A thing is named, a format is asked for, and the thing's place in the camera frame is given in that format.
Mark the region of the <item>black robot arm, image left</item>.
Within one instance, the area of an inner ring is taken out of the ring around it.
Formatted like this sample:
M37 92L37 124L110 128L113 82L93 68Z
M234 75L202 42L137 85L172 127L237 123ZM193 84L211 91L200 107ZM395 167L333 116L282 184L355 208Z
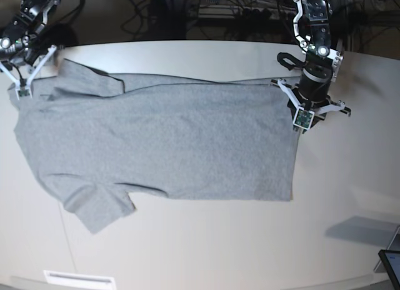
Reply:
M61 18L50 21L61 0L22 0L10 23L1 28L1 64L8 70L33 66L48 48L76 46L78 37L73 23L84 9L86 0Z

